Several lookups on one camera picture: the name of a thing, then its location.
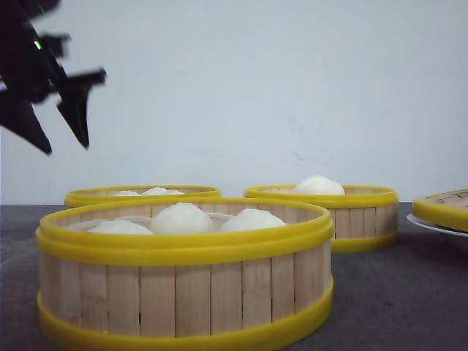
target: gray table surface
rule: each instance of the gray table surface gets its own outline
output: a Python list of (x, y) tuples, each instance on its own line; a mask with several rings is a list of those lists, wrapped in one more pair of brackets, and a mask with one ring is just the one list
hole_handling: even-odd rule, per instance
[[(57, 350), (37, 326), (39, 219), (63, 206), (2, 206), (0, 350)], [(406, 220), (395, 246), (333, 254), (333, 311), (283, 351), (468, 350), (468, 254)]]

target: steamed bun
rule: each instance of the steamed bun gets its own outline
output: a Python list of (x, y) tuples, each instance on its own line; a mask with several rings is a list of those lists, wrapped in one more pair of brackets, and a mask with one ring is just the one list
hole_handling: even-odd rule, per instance
[(183, 194), (183, 192), (180, 192), (175, 189), (166, 189), (166, 188), (159, 188), (156, 186), (155, 188), (151, 188), (146, 190), (145, 192), (142, 192), (141, 195), (147, 196), (147, 195), (180, 195)]
[(165, 192), (167, 191), (166, 188), (160, 188), (158, 186), (154, 187), (154, 188), (150, 188), (144, 192), (141, 193), (141, 195), (143, 196), (147, 196), (147, 195), (163, 195)]
[(265, 229), (286, 225), (280, 218), (268, 211), (246, 208), (231, 219), (228, 219), (219, 229), (221, 232), (237, 230)]
[(321, 175), (314, 175), (297, 184), (294, 194), (307, 195), (344, 195), (343, 186)]
[(150, 223), (153, 233), (188, 234), (214, 230), (208, 214), (193, 203), (176, 203), (159, 212)]
[(101, 221), (96, 227), (87, 230), (90, 233), (106, 234), (152, 234), (150, 230), (141, 224), (114, 219), (113, 221)]
[(166, 192), (163, 195), (181, 195), (181, 194), (183, 194), (183, 192), (180, 192), (175, 189), (171, 189), (171, 190), (166, 190)]
[(140, 194), (132, 190), (121, 190), (120, 192), (115, 193), (114, 196), (140, 196)]

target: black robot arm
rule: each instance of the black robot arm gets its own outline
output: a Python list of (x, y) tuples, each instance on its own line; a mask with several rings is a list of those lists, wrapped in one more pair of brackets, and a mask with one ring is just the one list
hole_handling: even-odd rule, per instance
[(59, 0), (2, 0), (0, 9), (0, 125), (49, 154), (52, 149), (34, 111), (33, 103), (58, 93), (58, 110), (73, 134), (89, 145), (86, 120), (88, 93), (105, 82), (105, 71), (69, 77), (57, 58), (64, 55), (67, 35), (40, 37), (31, 18), (54, 9)]

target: white wall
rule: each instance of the white wall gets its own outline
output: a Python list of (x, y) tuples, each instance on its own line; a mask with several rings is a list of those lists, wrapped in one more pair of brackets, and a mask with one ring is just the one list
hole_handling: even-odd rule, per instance
[(242, 195), (316, 173), (398, 189), (468, 187), (468, 1), (63, 0), (68, 73), (103, 66), (85, 151), (36, 108), (45, 156), (2, 129), (3, 204), (90, 186), (186, 183)]

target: white plate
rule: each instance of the white plate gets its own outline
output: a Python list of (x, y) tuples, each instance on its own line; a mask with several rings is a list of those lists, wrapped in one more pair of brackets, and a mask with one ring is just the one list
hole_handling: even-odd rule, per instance
[(421, 218), (417, 218), (416, 216), (413, 216), (412, 214), (409, 214), (407, 216), (407, 219), (414, 225), (417, 225), (418, 227), (421, 227), (421, 228), (425, 228), (427, 230), (433, 230), (433, 231), (448, 234), (448, 235), (456, 235), (456, 236), (461, 236), (463, 238), (468, 238), (468, 233), (466, 232), (457, 232), (454, 230), (445, 229), (445, 228), (437, 226), (437, 224), (425, 221), (424, 219), (421, 219)]

